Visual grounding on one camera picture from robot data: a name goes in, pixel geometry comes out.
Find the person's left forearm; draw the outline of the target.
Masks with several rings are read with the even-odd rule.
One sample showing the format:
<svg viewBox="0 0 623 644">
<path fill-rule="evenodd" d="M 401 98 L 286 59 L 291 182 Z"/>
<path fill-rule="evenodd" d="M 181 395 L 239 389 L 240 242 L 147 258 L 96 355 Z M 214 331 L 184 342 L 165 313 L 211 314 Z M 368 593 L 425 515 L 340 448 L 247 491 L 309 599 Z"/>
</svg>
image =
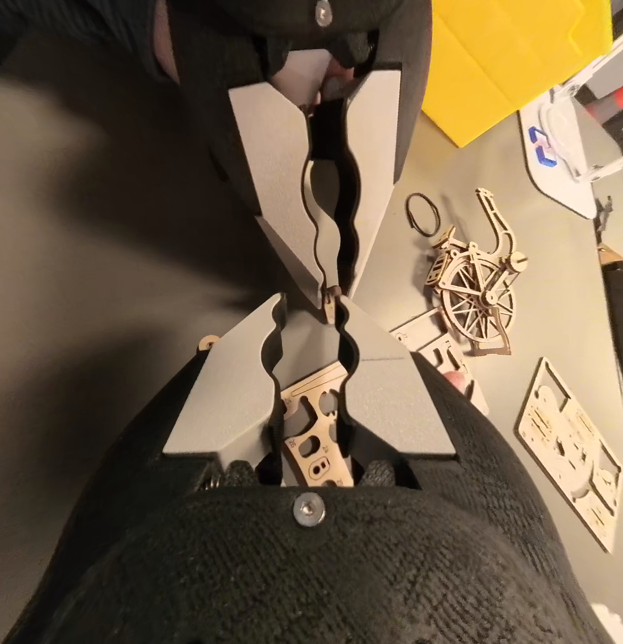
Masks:
<svg viewBox="0 0 623 644">
<path fill-rule="evenodd" d="M 0 1 L 0 32 L 37 29 L 134 56 L 155 78 L 154 1 Z"/>
</svg>

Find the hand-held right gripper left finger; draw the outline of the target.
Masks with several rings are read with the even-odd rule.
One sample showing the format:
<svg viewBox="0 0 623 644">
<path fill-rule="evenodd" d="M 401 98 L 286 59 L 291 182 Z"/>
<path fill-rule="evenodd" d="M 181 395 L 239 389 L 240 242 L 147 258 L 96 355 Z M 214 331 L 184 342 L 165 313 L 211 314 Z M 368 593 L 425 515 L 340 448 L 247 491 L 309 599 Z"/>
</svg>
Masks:
<svg viewBox="0 0 623 644">
<path fill-rule="evenodd" d="M 282 417 L 274 368 L 283 357 L 286 296 L 277 293 L 215 341 L 162 452 L 217 463 L 261 462 Z"/>
</svg>

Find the clear plastic box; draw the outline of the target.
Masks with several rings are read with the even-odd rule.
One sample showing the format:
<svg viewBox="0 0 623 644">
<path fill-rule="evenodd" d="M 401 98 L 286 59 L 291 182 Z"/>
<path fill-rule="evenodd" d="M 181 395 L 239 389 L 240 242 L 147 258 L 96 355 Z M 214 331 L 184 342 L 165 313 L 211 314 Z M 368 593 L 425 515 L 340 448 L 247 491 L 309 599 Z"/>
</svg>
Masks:
<svg viewBox="0 0 623 644">
<path fill-rule="evenodd" d="M 575 181 L 593 183 L 623 171 L 623 85 L 603 96 L 584 85 L 557 86 L 546 97 L 541 124 Z M 600 160 L 592 145 L 602 135 L 613 140 L 616 152 Z"/>
</svg>

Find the wooden parts sheet with holes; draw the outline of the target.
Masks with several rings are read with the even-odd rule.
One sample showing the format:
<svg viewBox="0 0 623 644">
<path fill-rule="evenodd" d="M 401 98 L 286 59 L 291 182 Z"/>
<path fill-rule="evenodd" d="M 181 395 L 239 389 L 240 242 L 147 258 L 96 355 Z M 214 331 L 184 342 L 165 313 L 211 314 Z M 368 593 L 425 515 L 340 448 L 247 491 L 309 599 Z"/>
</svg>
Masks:
<svg viewBox="0 0 623 644">
<path fill-rule="evenodd" d="M 391 331 L 408 350 L 418 352 L 442 373 L 459 373 L 467 399 L 484 415 L 489 407 L 481 385 L 473 376 L 453 330 L 447 328 L 445 315 L 429 310 Z M 354 484 L 361 463 L 351 455 L 332 464 L 316 459 L 310 452 L 319 443 L 319 433 L 332 443 L 330 456 L 339 454 L 334 416 L 339 387 L 347 375 L 335 361 L 307 375 L 281 392 L 285 407 L 285 446 L 283 448 L 282 486 L 347 486 Z"/>
</svg>

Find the wooden parts sheet with engraving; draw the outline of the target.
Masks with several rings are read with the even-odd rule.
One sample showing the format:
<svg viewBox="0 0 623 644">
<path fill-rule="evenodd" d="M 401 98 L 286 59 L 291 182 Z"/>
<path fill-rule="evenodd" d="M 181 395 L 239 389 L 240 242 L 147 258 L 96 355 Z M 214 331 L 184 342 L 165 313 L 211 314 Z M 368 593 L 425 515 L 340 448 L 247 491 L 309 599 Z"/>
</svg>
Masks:
<svg viewBox="0 0 623 644">
<path fill-rule="evenodd" d="M 612 553 L 622 463 L 544 356 L 538 361 L 515 434 L 600 547 Z"/>
</svg>

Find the black rubber band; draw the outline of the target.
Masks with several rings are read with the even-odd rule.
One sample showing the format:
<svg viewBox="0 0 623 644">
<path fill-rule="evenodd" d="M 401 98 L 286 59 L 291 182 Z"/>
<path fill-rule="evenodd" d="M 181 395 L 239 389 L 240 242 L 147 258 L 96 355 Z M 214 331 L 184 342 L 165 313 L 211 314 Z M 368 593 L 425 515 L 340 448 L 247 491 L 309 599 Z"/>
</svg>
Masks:
<svg viewBox="0 0 623 644">
<path fill-rule="evenodd" d="M 413 213 L 412 213 L 412 199 L 414 198 L 420 198 L 422 199 L 430 208 L 432 214 L 434 215 L 435 219 L 435 228 L 431 232 L 428 232 L 420 227 L 420 225 L 417 223 Z M 410 227 L 418 232 L 421 236 L 429 238 L 433 237 L 437 234 L 437 232 L 440 230 L 441 225 L 442 225 L 442 217 L 440 215 L 440 211 L 438 210 L 438 207 L 436 204 L 431 200 L 428 196 L 426 196 L 424 193 L 421 192 L 413 192 L 410 193 L 404 202 L 404 211 L 405 211 L 405 216 L 406 219 L 410 225 Z"/>
</svg>

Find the wooden board book stand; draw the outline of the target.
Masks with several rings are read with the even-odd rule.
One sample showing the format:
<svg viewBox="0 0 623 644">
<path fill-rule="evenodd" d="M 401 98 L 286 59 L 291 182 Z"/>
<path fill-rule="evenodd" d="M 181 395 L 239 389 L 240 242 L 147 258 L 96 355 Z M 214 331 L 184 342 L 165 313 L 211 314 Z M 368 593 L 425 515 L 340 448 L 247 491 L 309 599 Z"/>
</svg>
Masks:
<svg viewBox="0 0 623 644">
<path fill-rule="evenodd" d="M 604 165 L 587 163 L 573 100 L 582 86 L 622 53 L 623 34 L 609 53 L 518 112 L 525 166 L 534 187 L 588 220 L 597 216 L 593 183 L 621 171 L 623 156 Z"/>
</svg>

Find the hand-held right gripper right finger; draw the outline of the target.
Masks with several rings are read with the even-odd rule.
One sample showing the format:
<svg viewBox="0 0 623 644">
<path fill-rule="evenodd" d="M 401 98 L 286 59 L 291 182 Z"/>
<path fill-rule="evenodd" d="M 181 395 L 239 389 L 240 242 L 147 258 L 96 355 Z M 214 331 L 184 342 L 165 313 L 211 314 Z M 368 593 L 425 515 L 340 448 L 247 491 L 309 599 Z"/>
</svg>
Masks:
<svg viewBox="0 0 623 644">
<path fill-rule="evenodd" d="M 346 296 L 336 301 L 346 370 L 339 426 L 358 463 L 450 459 L 452 440 L 410 351 Z"/>
</svg>

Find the wooden bicycle model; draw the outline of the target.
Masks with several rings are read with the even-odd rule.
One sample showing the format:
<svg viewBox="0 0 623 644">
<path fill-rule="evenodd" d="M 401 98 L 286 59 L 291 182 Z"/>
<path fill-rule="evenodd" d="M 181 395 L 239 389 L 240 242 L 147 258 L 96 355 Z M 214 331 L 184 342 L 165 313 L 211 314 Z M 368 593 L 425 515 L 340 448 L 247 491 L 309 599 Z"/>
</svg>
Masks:
<svg viewBox="0 0 623 644">
<path fill-rule="evenodd" d="M 456 239 L 455 226 L 450 226 L 433 245 L 436 257 L 425 286 L 438 298 L 449 327 L 468 340 L 472 356 L 509 356 L 517 306 L 513 285 L 528 257 L 517 251 L 515 234 L 493 193 L 479 187 L 475 194 L 493 231 L 493 250 Z"/>
</svg>

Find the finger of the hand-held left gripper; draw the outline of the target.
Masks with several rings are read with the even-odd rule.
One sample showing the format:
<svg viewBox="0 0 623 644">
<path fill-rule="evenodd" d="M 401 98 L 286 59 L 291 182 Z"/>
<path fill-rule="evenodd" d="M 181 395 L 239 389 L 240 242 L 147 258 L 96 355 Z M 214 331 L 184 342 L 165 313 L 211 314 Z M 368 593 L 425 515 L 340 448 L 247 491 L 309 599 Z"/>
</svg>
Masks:
<svg viewBox="0 0 623 644">
<path fill-rule="evenodd" d="M 321 298 L 352 296 L 398 180 L 402 73 L 369 72 L 311 118 L 309 215 Z"/>
<path fill-rule="evenodd" d="M 260 228 L 300 291 L 320 309 L 318 228 L 302 187 L 309 159 L 306 116 L 270 83 L 232 88 L 228 95 L 259 202 Z"/>
</svg>

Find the yellow plastic bin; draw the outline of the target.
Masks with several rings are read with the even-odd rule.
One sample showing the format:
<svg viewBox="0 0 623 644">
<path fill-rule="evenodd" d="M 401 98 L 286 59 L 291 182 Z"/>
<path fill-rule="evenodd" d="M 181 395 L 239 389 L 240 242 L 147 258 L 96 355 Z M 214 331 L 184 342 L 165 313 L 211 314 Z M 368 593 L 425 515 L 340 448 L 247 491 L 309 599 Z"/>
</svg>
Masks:
<svg viewBox="0 0 623 644">
<path fill-rule="evenodd" d="M 613 44 L 610 1 L 433 1 L 423 112 L 463 148 Z"/>
</svg>

